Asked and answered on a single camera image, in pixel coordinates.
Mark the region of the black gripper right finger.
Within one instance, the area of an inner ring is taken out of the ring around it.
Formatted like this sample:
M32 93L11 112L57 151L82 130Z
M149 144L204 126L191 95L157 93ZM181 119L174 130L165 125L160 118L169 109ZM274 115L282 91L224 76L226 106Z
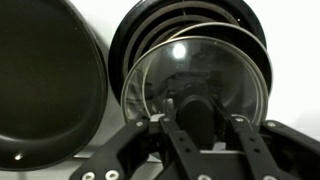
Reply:
M275 120L254 125L211 103L218 139L243 153L253 180L320 180L319 141Z

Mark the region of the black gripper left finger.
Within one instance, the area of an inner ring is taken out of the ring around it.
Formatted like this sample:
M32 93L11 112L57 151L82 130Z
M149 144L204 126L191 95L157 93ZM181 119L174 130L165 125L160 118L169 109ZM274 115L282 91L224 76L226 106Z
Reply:
M120 129L70 176L70 180L129 180L150 154L158 153L164 169L156 180L197 180L200 152L172 113L157 121L136 119Z

